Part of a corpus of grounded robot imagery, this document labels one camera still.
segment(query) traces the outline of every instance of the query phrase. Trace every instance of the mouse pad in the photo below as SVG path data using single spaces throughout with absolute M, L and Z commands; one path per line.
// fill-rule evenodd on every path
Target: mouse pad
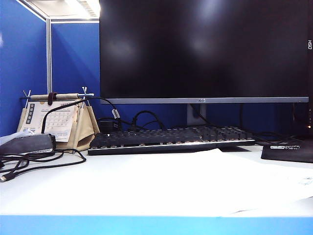
M 313 163 L 313 139 L 293 142 L 286 145 L 266 145 L 262 159 Z

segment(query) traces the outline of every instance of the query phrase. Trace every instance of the beige fabric calendar holder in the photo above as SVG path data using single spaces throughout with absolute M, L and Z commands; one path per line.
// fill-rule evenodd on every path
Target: beige fabric calendar holder
M 56 100 L 75 100 L 80 98 L 78 94 L 57 94 Z M 48 95 L 32 95 L 31 101 L 47 101 Z M 90 142 L 94 139 L 95 134 L 99 133 L 99 127 L 91 106 L 79 104 L 78 112 L 74 115 L 71 133 L 68 142 L 57 142 L 58 149 L 75 148 L 79 151 L 89 149 Z M 20 131 L 26 116 L 26 108 L 23 108 L 18 131 Z

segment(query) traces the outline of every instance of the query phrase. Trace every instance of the computer monitor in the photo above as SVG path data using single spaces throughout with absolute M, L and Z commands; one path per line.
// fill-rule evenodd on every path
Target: computer monitor
M 311 0 L 100 0 L 113 103 L 308 102 Z

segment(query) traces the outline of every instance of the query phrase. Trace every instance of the black keyboard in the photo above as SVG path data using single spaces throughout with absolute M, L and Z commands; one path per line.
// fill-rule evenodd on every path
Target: black keyboard
M 252 134 L 237 127 L 198 126 L 169 130 L 99 133 L 90 143 L 88 154 L 201 151 L 253 144 Z

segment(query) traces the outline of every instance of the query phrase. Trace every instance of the white desk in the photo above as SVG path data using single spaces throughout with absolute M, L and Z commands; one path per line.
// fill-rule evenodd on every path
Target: white desk
M 313 216 L 313 164 L 262 160 L 260 146 L 245 149 L 250 151 L 87 155 L 83 164 L 1 183 L 0 213 Z M 56 163 L 65 160 L 78 158 L 67 155 Z

